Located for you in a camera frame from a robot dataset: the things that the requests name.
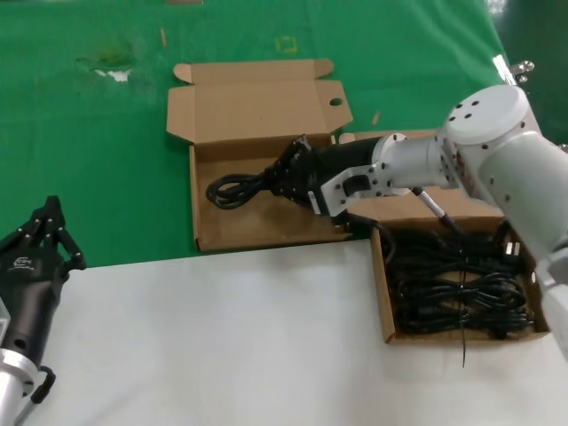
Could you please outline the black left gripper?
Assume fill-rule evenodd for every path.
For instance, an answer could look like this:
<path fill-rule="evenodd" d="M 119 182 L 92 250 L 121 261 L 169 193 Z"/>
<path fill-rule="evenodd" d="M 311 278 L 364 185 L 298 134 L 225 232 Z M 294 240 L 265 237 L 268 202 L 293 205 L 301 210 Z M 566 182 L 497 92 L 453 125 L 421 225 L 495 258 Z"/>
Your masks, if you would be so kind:
<path fill-rule="evenodd" d="M 46 238 L 57 251 L 61 246 L 68 260 L 52 250 L 38 247 Z M 10 322 L 1 343 L 29 360 L 41 360 L 60 302 L 64 271 L 85 270 L 83 252 L 66 229 L 58 196 L 49 196 L 30 219 L 1 240 L 1 300 Z"/>

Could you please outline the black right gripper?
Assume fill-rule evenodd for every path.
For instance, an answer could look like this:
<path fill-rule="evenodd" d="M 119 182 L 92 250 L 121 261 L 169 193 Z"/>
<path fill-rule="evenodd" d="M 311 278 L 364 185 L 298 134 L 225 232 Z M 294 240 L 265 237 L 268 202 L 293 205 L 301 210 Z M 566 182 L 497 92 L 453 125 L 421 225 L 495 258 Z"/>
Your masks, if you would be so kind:
<path fill-rule="evenodd" d="M 314 213 L 342 213 L 378 189 L 378 138 L 313 148 L 303 134 L 295 138 L 265 170 L 264 189 L 294 203 L 311 203 Z M 289 175 L 304 174 L 306 191 Z"/>

